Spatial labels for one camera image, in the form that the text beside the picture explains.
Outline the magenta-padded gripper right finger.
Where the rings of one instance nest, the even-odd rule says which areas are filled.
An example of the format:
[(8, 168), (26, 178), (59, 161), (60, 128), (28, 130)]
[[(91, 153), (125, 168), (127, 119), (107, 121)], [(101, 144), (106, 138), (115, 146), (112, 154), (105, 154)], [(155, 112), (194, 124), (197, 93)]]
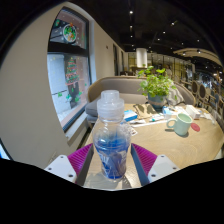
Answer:
[(166, 155), (156, 155), (134, 143), (131, 144), (131, 155), (142, 186), (179, 170)]

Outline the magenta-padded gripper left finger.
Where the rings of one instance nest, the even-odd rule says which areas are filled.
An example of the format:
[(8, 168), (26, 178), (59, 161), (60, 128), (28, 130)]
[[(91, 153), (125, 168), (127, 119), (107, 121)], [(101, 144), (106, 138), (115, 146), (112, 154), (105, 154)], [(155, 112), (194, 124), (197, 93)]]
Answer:
[(69, 156), (59, 155), (45, 168), (45, 171), (83, 186), (93, 154), (93, 144), (88, 144)]

